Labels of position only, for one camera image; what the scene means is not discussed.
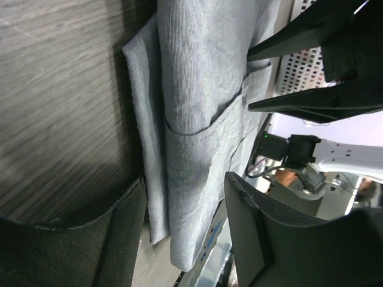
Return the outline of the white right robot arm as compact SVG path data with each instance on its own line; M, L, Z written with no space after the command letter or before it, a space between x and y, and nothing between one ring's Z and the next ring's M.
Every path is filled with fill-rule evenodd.
M251 103L252 112L279 112L331 123L382 111L382 2L316 1L274 36L251 48L248 61L320 48L330 87ZM382 181L382 149L293 136L283 162L318 172L355 173Z

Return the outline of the grey long sleeve shirt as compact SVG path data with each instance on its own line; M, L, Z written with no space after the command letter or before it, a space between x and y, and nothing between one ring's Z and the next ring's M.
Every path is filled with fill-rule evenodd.
M272 65L247 60L273 35L279 1L159 1L123 47L141 138L151 241L189 271L224 199L224 176L243 174Z

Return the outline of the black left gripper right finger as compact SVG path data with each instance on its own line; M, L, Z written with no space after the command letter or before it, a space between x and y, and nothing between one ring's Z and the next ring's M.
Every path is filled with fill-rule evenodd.
M240 286L381 286L382 210L326 221L263 194L233 172L225 201Z

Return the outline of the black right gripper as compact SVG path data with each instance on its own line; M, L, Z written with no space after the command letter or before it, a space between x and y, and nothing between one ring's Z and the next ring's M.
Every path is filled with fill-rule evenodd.
M317 0L272 37L251 48L249 62L321 46L326 82L248 105L315 123L382 110L382 1Z

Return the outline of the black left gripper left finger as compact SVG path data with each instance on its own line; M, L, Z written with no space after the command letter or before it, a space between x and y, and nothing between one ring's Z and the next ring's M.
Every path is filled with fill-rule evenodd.
M130 286L145 185L101 197L52 222L1 218L1 286Z

